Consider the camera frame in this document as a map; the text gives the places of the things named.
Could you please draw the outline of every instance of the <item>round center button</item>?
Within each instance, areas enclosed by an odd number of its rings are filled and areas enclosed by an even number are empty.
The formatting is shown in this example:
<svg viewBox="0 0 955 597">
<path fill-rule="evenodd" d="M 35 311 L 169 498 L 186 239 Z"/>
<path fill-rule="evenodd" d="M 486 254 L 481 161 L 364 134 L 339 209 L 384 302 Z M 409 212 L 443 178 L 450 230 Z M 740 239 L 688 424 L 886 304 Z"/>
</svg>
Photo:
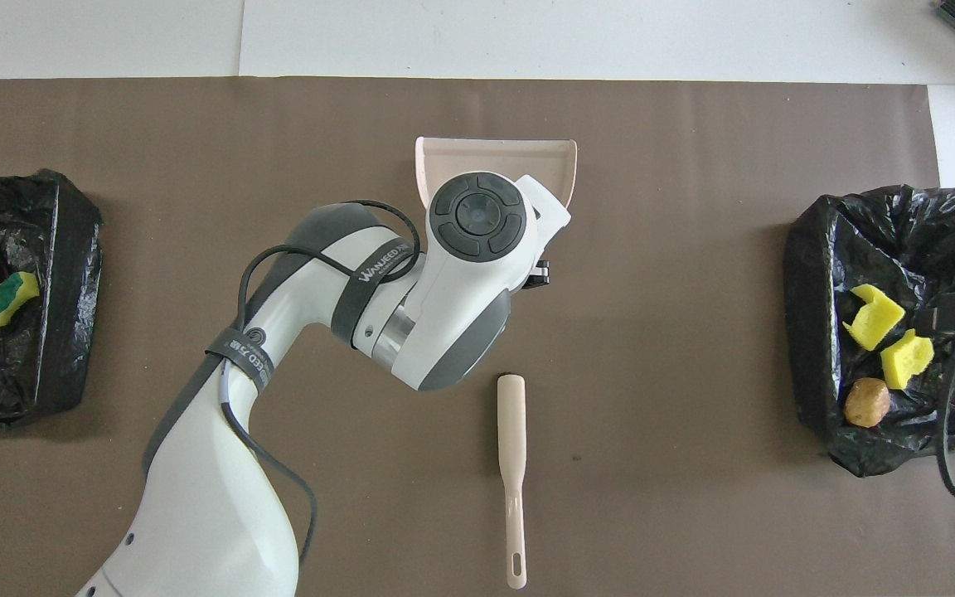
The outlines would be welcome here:
<svg viewBox="0 0 955 597">
<path fill-rule="evenodd" d="M 482 192 L 463 197 L 455 208 L 455 219 L 473 235 L 487 235 L 500 225 L 500 204 Z"/>
</svg>

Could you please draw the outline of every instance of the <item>black trash bag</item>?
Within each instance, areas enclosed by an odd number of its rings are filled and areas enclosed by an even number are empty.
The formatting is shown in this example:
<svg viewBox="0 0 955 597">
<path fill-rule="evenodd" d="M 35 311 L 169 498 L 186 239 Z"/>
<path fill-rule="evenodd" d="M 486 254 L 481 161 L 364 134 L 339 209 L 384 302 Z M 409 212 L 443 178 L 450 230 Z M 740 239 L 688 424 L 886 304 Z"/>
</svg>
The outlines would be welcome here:
<svg viewBox="0 0 955 597">
<path fill-rule="evenodd" d="M 31 272 L 41 296 L 0 328 L 0 424 L 75 407 L 83 395 L 102 271 L 102 216 L 64 175 L 0 177 L 0 283 Z"/>
<path fill-rule="evenodd" d="M 935 358 L 890 412 L 866 430 L 846 423 L 842 404 L 854 381 L 883 377 L 879 351 L 914 328 L 919 309 L 955 292 L 955 189 L 884 187 L 823 196 L 793 223 L 783 258 L 784 307 L 798 418 L 837 464 L 856 476 L 882 475 L 935 453 L 935 405 L 955 337 L 933 337 Z M 850 289 L 873 284 L 905 317 L 868 352 L 842 327 L 863 301 Z M 955 450 L 955 389 L 950 416 Z"/>
</svg>

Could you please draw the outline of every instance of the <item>brown potato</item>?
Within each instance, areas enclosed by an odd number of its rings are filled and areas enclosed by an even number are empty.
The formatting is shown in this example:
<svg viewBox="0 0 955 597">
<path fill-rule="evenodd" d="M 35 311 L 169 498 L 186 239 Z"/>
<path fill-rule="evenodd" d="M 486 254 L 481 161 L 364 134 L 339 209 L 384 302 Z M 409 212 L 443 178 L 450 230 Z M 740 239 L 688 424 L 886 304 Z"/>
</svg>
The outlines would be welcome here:
<svg viewBox="0 0 955 597">
<path fill-rule="evenodd" d="M 887 389 L 882 379 L 857 379 L 846 396 L 842 411 L 845 412 L 846 420 L 857 427 L 875 427 L 890 412 L 890 389 Z"/>
</svg>

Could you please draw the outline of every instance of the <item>brown paper sheet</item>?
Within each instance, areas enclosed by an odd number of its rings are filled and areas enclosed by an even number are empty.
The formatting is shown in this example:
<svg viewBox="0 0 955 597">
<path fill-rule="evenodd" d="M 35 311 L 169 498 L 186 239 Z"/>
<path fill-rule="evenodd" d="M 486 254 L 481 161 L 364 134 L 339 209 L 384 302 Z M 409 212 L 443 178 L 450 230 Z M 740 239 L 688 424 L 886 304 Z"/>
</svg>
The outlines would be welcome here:
<svg viewBox="0 0 955 597">
<path fill-rule="evenodd" d="M 456 388 L 302 335 L 251 422 L 321 499 L 299 594 L 511 594 L 506 370 L 528 388 L 528 595 L 955 594 L 935 462 L 855 479 L 820 456 L 782 318 L 786 226 L 819 194 L 938 184 L 924 88 L 189 79 L 0 80 L 0 175 L 53 167 L 106 220 L 84 403 L 0 432 L 0 595 L 71 595 L 113 551 L 251 255 L 330 201 L 421 217 L 420 135 L 576 139 L 573 223 Z"/>
</svg>

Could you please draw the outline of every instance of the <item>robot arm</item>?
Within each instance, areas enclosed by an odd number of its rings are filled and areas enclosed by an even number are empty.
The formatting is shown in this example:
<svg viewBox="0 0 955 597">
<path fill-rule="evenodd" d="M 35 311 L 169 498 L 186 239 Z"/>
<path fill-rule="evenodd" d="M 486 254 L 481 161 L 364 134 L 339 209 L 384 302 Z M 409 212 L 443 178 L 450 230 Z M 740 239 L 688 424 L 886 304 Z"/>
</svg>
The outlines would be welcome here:
<svg viewBox="0 0 955 597">
<path fill-rule="evenodd" d="M 249 301 L 243 332 L 275 366 L 300 330 L 319 323 L 412 388 L 451 386 L 500 335 L 511 295 L 569 219 L 534 178 L 459 175 L 429 204 L 429 253 L 379 284 L 410 256 L 410 243 L 361 205 L 318 208 L 288 243 L 322 250 L 352 275 L 303 255 L 279 257 Z M 294 594 L 287 515 L 220 411 L 221 394 L 229 396 L 247 427 L 257 385 L 235 366 L 221 376 L 221 362 L 209 355 L 162 421 L 135 521 L 77 597 Z"/>
</svg>

